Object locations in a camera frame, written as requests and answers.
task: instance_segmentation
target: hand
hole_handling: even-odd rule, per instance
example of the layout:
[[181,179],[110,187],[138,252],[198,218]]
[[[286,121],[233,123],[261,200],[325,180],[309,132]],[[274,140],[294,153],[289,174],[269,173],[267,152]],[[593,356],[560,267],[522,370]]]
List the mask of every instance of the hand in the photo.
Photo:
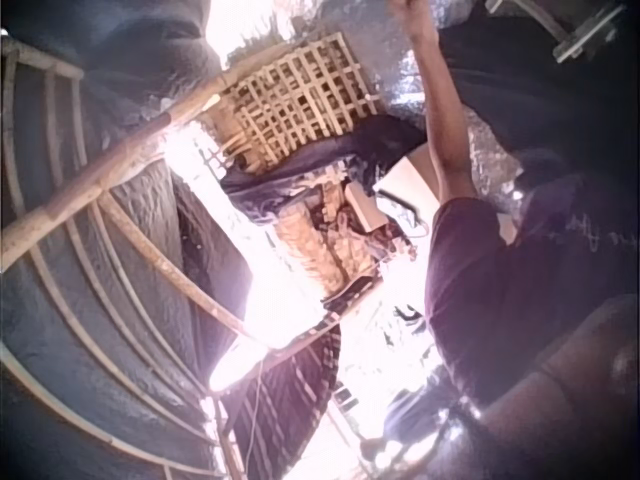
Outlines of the hand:
[[411,40],[438,43],[438,30],[433,23],[429,0],[387,0]]

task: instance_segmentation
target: dark red shirt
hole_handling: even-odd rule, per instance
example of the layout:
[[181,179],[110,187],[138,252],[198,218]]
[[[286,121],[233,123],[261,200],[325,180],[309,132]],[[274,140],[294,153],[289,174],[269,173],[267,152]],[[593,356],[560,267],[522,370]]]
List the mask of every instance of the dark red shirt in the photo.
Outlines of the dark red shirt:
[[486,405],[610,297],[638,291],[635,202],[572,175],[536,189],[507,246],[493,207],[458,198],[434,219],[426,317],[461,391]]

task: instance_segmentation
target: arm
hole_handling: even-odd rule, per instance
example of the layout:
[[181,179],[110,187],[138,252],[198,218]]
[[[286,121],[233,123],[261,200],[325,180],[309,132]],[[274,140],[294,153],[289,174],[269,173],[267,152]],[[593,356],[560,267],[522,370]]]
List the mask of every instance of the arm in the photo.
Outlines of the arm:
[[438,177],[440,203],[475,197],[462,103],[440,51],[428,1],[390,2],[409,35],[422,77],[429,153]]

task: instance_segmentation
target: sleeve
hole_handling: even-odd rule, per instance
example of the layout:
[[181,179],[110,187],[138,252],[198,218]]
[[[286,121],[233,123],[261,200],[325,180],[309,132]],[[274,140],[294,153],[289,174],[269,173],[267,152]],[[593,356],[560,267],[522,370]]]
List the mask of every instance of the sleeve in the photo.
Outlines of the sleeve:
[[451,378],[477,404],[493,400],[495,359],[484,355],[500,321],[506,244],[494,208],[456,198],[434,219],[426,318]]

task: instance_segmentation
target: cable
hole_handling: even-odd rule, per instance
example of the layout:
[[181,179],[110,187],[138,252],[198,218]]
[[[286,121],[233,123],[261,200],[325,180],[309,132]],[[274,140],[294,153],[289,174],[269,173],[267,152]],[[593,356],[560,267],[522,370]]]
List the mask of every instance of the cable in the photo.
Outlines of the cable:
[[256,422],[258,417],[258,406],[260,404],[260,390],[262,390],[262,368],[264,367],[264,358],[260,360],[260,369],[258,371],[257,388],[256,388],[256,405],[253,408],[253,419],[251,420],[251,433],[249,435],[249,448],[247,449],[247,465],[244,469],[245,475],[249,478],[249,462],[253,451],[253,440],[256,434]]

